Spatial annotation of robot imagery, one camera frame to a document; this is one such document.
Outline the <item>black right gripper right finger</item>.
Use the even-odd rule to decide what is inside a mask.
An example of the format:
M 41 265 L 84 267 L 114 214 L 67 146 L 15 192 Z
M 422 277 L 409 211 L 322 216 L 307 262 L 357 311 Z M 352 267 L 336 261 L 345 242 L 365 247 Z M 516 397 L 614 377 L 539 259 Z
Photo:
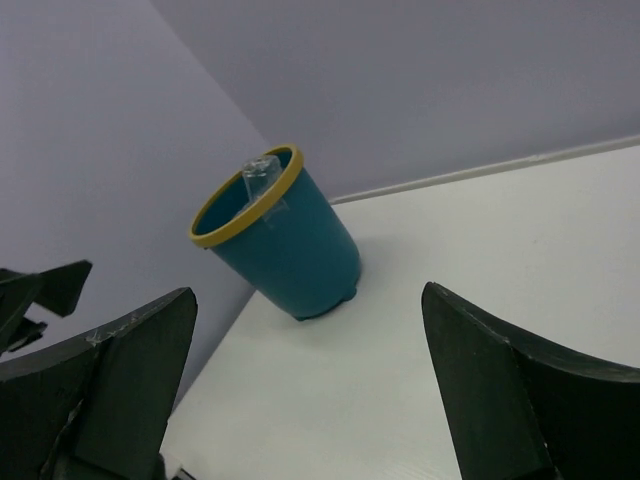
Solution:
M 638 478 L 638 369 L 547 340 L 437 283 L 421 302 L 462 478 Z

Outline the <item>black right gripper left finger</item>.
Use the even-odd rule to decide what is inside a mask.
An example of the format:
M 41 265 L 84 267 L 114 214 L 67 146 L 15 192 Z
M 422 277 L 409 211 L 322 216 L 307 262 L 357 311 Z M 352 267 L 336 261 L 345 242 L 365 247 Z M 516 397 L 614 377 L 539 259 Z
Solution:
M 1 365 L 4 479 L 154 479 L 197 301 L 176 289 Z

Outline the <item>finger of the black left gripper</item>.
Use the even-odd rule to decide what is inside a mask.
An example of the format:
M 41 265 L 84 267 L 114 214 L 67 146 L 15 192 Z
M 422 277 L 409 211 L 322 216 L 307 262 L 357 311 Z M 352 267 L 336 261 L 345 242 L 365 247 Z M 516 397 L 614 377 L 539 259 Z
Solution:
M 41 288 L 35 303 L 58 316 L 71 315 L 92 267 L 91 262 L 81 260 L 41 272 Z
M 26 312 L 44 283 L 40 274 L 1 270 L 1 352 L 14 352 L 43 336 L 45 322 L 35 322 Z

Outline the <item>clear bottle white cap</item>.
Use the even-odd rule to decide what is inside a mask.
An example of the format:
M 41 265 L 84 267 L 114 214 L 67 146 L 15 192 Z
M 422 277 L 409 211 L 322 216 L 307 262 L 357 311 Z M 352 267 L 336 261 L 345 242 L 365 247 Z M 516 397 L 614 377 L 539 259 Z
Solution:
M 278 180 L 282 166 L 276 155 L 262 155 L 247 160 L 241 173 L 249 204 L 253 204 Z

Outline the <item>teal bin yellow rim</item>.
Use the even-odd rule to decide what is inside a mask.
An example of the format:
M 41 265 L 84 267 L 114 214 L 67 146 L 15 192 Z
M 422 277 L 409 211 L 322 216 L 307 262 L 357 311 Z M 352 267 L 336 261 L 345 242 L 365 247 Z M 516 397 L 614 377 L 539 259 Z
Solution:
M 189 237 L 299 321 L 357 293 L 359 250 L 294 144 L 269 150 L 282 169 L 256 201 L 236 172 L 201 207 Z

